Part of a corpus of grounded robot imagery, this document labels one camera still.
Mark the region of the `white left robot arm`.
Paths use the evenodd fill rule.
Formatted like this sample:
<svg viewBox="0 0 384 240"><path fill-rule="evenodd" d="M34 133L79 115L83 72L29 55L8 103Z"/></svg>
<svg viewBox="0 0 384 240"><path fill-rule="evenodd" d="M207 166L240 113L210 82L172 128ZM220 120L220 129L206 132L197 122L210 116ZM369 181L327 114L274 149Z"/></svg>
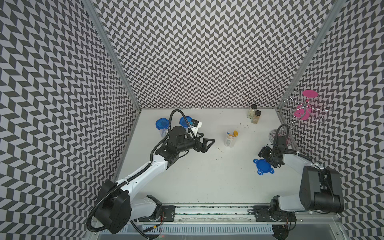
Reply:
<svg viewBox="0 0 384 240"><path fill-rule="evenodd" d="M152 195L136 199L136 195L190 150L206 153L215 143L214 139L206 139L204 134L198 131L201 122L188 120L185 114L182 114L182 117L187 126L169 126L166 135L150 152L150 160L147 163L125 178L103 183L86 220L88 231L96 233L108 230L111 234L116 234L127 223L138 230L134 221L140 218L151 221L163 219L162 203L158 199Z"/></svg>

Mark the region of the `blue lid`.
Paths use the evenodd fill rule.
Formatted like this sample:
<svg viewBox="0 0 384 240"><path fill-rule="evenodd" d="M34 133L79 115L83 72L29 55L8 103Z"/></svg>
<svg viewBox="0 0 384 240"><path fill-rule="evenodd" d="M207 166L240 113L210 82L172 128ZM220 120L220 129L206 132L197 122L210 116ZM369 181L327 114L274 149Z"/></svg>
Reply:
<svg viewBox="0 0 384 240"><path fill-rule="evenodd" d="M160 118L156 121L156 128L158 130L168 130L170 122L166 118Z"/></svg>
<svg viewBox="0 0 384 240"><path fill-rule="evenodd" d="M264 174L274 174L275 173L275 170L273 169L273 167L271 166L270 163L268 163L265 159L262 159L262 160L258 160L258 159L254 159L253 160L253 163L256 164L257 166L257 174L259 176L262 176Z"/></svg>
<svg viewBox="0 0 384 240"><path fill-rule="evenodd" d="M181 117L180 118L180 121L179 121L179 124L184 127L185 129L188 128L188 124L191 125L192 123L192 118L189 117L189 116L186 116L186 118L184 117Z"/></svg>

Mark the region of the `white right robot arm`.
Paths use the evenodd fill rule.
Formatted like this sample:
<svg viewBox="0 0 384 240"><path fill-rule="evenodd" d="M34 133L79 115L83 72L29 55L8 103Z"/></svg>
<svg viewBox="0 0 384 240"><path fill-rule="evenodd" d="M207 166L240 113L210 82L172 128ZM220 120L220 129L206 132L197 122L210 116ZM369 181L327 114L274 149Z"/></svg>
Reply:
<svg viewBox="0 0 384 240"><path fill-rule="evenodd" d="M317 212L320 214L342 213L345 209L341 174L329 167L320 167L312 159L287 145L289 126L282 124L286 134L276 134L272 145L265 146L253 162L257 166L258 175L273 174L276 168L288 166L301 177L297 193L285 196L274 196L270 205L264 209L256 209L258 222L286 222L296 220L297 212Z"/></svg>

